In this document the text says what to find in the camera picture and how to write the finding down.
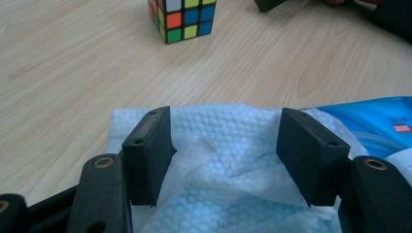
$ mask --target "rubik's cube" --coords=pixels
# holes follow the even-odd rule
[[[166,44],[212,32],[216,0],[149,0],[149,13]]]

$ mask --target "blue sticker square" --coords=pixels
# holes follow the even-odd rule
[[[212,33],[212,22],[200,23],[199,36],[207,35],[210,33]]]
[[[185,25],[197,23],[199,12],[197,10],[189,10],[185,12]]]
[[[202,9],[200,20],[201,21],[212,20],[214,16],[215,16],[215,6],[205,7]]]

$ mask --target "red label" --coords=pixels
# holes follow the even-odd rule
[[[396,124],[394,125],[394,130],[398,133],[409,133],[412,132],[411,127],[407,124]]]

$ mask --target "light wood surface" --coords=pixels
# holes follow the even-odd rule
[[[218,0],[211,35],[166,46],[147,0],[0,0],[0,193],[32,205],[75,185],[113,109],[411,95],[412,46],[372,10]]]

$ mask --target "quilted fabric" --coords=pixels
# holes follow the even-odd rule
[[[115,110],[107,152],[149,109]],[[277,156],[281,109],[201,105],[171,110],[173,156],[157,207],[132,207],[136,232],[340,232],[336,208],[305,206]],[[351,145],[366,150],[336,118],[306,113]]]

